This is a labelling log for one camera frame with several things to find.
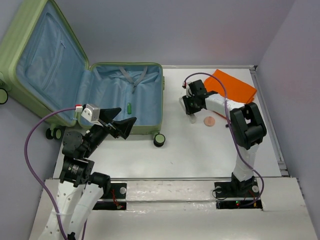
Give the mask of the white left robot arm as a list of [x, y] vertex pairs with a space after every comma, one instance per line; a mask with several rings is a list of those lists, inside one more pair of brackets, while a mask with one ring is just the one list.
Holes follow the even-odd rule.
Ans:
[[52, 210], [39, 236], [40, 240], [79, 240], [84, 239], [87, 220], [100, 198], [110, 194], [111, 178], [109, 175], [93, 172], [94, 161], [89, 157], [97, 147], [111, 135], [127, 139], [136, 122], [136, 117], [116, 121], [121, 108], [101, 109], [92, 104], [77, 104], [74, 107], [54, 111], [41, 119], [46, 119], [60, 112], [74, 111], [92, 123], [86, 134], [70, 131], [62, 141], [63, 163], [59, 175], [57, 194], [53, 195], [45, 183], [33, 170], [24, 149], [26, 164], [52, 202]]

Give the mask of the orange cloth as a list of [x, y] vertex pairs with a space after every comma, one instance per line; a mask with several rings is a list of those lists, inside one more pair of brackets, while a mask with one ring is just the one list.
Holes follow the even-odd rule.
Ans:
[[204, 86], [208, 92], [216, 92], [205, 100], [206, 109], [223, 117], [253, 102], [257, 93], [254, 87], [219, 69], [204, 81]]

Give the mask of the round pink compact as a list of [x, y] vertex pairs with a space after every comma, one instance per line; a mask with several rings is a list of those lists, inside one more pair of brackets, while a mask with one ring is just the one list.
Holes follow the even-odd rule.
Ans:
[[204, 118], [203, 123], [207, 126], [207, 127], [213, 127], [216, 123], [216, 120], [214, 117], [212, 116], [207, 116]]

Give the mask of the small green bottle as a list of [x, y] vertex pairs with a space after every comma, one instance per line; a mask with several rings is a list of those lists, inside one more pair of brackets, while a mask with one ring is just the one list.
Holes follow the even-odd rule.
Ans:
[[128, 115], [132, 114], [132, 104], [130, 102], [127, 104], [127, 114]]

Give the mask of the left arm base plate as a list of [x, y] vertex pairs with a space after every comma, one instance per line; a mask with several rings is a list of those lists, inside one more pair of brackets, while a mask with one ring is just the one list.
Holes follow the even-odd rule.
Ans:
[[94, 211], [125, 211], [127, 209], [127, 183], [121, 181], [112, 181], [108, 193], [103, 196], [94, 205]]

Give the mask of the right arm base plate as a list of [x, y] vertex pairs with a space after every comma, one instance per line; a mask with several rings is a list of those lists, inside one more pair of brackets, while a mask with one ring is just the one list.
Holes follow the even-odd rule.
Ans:
[[255, 181], [252, 186], [240, 192], [229, 188], [231, 182], [220, 181], [214, 183], [211, 194], [216, 200], [218, 210], [235, 209], [263, 209], [262, 201], [259, 198], [260, 189]]

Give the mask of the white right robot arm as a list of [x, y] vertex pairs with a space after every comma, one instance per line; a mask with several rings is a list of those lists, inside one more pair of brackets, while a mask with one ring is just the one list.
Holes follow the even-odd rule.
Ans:
[[207, 91], [202, 80], [184, 83], [186, 94], [179, 101], [191, 119], [201, 110], [209, 110], [225, 117], [236, 148], [236, 163], [231, 180], [215, 184], [215, 197], [219, 200], [242, 198], [255, 183], [256, 153], [267, 128], [256, 103], [240, 103]]

